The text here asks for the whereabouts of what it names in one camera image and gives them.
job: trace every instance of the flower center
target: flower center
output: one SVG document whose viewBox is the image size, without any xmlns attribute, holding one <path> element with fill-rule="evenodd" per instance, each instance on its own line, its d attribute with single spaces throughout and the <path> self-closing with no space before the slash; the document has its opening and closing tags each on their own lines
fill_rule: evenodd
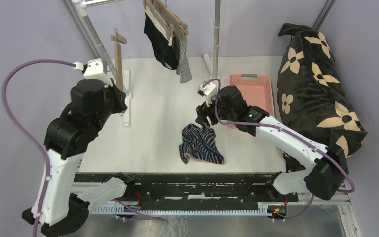
<svg viewBox="0 0 379 237">
<path fill-rule="evenodd" d="M 343 123 L 348 123 L 352 121 L 352 117 L 350 115 L 345 115 L 342 117 L 342 122 Z"/>
</svg>

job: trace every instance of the white rack foot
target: white rack foot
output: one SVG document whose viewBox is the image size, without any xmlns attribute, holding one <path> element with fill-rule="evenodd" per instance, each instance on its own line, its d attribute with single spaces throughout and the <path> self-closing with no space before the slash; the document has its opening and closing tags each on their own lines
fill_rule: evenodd
<svg viewBox="0 0 379 237">
<path fill-rule="evenodd" d="M 208 72 L 210 73 L 210 79 L 213 79 L 213 63 L 211 62 L 210 56 L 206 53 L 203 55 L 205 64 L 207 65 Z"/>
<path fill-rule="evenodd" d="M 125 91 L 127 91 L 126 97 L 125 97 L 125 104 L 128 107 L 126 112 L 123 114 L 123 123 L 125 127 L 131 126 L 131 100 L 133 99 L 133 94 L 130 91 L 130 81 L 131 81 L 130 70 L 126 69 L 123 72 L 124 88 L 125 88 Z"/>
</svg>

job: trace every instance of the wooden hanger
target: wooden hanger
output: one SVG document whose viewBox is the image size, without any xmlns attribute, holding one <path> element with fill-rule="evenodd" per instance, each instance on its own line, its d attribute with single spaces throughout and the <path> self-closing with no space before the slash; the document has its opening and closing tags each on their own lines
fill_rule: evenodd
<svg viewBox="0 0 379 237">
<path fill-rule="evenodd" d="M 156 28 L 168 40 L 169 46 L 172 46 L 172 38 L 174 36 L 173 26 L 169 26 L 165 19 L 159 14 L 150 0 L 143 0 L 143 8 L 146 15 L 150 18 Z"/>
<path fill-rule="evenodd" d="M 180 27 L 180 30 L 184 36 L 188 35 L 188 25 L 182 22 L 169 8 L 167 8 L 160 0 L 149 0 L 154 6 L 157 6 L 160 10 L 165 12 L 166 16 L 176 26 Z"/>
<path fill-rule="evenodd" d="M 114 52 L 115 52 L 115 68 L 117 69 L 116 80 L 117 88 L 120 91 L 124 90 L 123 85 L 123 65 L 122 65 L 122 56 L 121 56 L 121 43 L 127 44 L 127 39 L 118 33 L 118 30 L 115 29 L 115 34 L 111 35 L 111 41 L 114 42 Z"/>
</svg>

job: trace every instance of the floor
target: floor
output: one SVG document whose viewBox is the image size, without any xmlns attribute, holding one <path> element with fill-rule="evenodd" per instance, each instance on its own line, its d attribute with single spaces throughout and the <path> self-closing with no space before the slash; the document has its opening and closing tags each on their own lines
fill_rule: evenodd
<svg viewBox="0 0 379 237">
<path fill-rule="evenodd" d="M 304 207 L 290 206 L 288 215 Z M 164 216 L 165 221 L 123 222 L 109 215 L 90 215 L 69 237 L 346 237 L 336 206 L 313 206 L 298 219 L 272 223 L 267 217 Z"/>
<path fill-rule="evenodd" d="M 277 72 L 281 57 L 221 57 L 219 75 L 229 84 L 231 73 L 269 75 L 276 95 Z M 175 71 L 155 59 L 124 59 L 131 71 L 131 127 L 122 125 L 120 115 L 112 115 L 99 137 L 83 158 L 81 172 L 155 173 L 261 173 L 284 171 L 281 151 L 273 144 L 247 133 L 216 125 L 216 144 L 225 164 L 190 160 L 184 164 L 178 151 L 181 130 L 195 123 L 195 108 L 204 98 L 198 87 L 209 79 L 203 58 L 190 58 L 193 80 L 179 84 Z M 276 117 L 278 105 L 274 98 Z"/>
</svg>

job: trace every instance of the gray floor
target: gray floor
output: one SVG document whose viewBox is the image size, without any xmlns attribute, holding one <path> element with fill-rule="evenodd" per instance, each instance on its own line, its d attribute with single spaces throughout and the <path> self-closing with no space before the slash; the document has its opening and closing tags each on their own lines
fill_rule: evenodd
<svg viewBox="0 0 379 237">
<path fill-rule="evenodd" d="M 303 207 L 289 206 L 288 215 Z M 90 215 L 69 237 L 345 237 L 336 206 L 315 206 L 302 217 L 273 223 L 266 217 L 164 216 L 166 221 L 122 222 L 113 216 Z"/>
</svg>

